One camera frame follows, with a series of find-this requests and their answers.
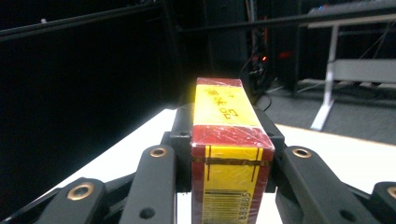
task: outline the red light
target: red light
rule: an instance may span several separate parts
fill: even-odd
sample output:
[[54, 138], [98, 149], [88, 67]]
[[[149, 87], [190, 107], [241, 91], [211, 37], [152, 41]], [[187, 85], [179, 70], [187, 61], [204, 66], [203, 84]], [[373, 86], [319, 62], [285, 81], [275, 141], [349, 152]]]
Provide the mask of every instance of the red light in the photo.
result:
[[279, 59], [287, 59], [293, 55], [293, 51], [283, 51], [280, 52], [278, 55]]

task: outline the white desk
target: white desk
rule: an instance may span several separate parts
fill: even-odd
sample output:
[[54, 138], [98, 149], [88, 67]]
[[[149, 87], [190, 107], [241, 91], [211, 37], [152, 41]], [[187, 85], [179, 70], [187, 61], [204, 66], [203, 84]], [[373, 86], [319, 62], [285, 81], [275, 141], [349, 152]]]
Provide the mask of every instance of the white desk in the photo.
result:
[[[171, 130], [175, 114], [175, 110], [165, 109], [55, 188], [64, 187], [80, 177], [107, 182], [134, 173], [143, 150], [160, 144], [163, 132]], [[282, 125], [277, 127], [285, 135], [287, 145], [315, 150], [349, 185], [371, 193], [377, 182], [396, 181], [396, 146]], [[191, 223], [190, 194], [177, 195], [177, 214], [177, 223]], [[282, 223], [276, 209], [275, 194], [263, 196], [257, 223], [264, 222]]]

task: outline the screw hole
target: screw hole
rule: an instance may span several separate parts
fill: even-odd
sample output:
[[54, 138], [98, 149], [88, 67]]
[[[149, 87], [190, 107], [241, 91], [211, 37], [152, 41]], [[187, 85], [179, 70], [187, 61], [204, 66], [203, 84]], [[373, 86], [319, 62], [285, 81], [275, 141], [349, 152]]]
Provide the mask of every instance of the screw hole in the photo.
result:
[[181, 135], [181, 136], [189, 136], [190, 133], [188, 133], [188, 132], [181, 132], [180, 135]]
[[293, 150], [293, 154], [301, 158], [310, 158], [312, 156], [312, 154], [309, 151], [302, 148], [295, 148]]
[[394, 199], [396, 199], [396, 186], [395, 187], [389, 187], [388, 188], [388, 193], [390, 196]]
[[352, 213], [348, 212], [347, 210], [341, 210], [340, 215], [343, 219], [346, 219], [348, 221], [351, 221], [351, 222], [356, 221], [356, 217]]
[[150, 151], [149, 153], [152, 157], [162, 157], [166, 155], [166, 149], [159, 147], [159, 148], [154, 148]]
[[81, 197], [82, 195], [86, 194], [88, 192], [88, 188], [87, 187], [81, 187], [79, 189], [76, 189], [73, 192], [73, 195], [76, 197]]
[[149, 219], [154, 217], [155, 211], [152, 208], [144, 208], [142, 211], [140, 211], [140, 217], [143, 219]]
[[157, 149], [157, 150], [154, 150], [154, 152], [153, 152], [155, 155], [161, 155], [161, 154], [163, 154], [163, 151], [162, 150], [159, 150], [159, 149]]

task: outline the metal rail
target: metal rail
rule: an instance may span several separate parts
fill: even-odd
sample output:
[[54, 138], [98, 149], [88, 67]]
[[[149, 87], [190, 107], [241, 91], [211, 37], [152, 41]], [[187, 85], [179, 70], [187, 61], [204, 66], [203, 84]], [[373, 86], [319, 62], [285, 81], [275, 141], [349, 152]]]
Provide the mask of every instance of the metal rail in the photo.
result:
[[87, 23], [109, 20], [121, 16], [131, 15], [138, 12], [149, 11], [160, 8], [160, 2], [149, 5], [141, 5], [134, 7], [117, 8], [109, 11], [92, 13], [84, 16], [77, 16], [57, 21], [48, 21], [45, 23], [33, 24], [0, 31], [0, 42], [26, 37], [29, 35], [39, 35], [46, 32], [61, 30]]

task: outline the desk leg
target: desk leg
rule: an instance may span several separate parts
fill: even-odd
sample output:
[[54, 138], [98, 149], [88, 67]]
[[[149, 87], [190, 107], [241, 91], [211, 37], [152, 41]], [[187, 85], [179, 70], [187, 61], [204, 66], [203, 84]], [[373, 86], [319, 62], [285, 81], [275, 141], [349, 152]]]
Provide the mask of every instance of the desk leg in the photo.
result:
[[330, 43], [329, 61], [327, 61], [327, 72], [325, 81], [326, 85], [324, 89], [323, 104], [320, 107], [320, 110], [311, 125], [311, 129], [317, 131], [322, 130], [323, 125], [326, 122], [327, 116], [332, 109], [332, 104], [334, 103], [334, 100], [332, 99], [332, 83], [334, 81], [333, 63], [335, 60], [335, 51], [337, 50], [338, 27], [338, 24], [332, 27], [332, 40]]

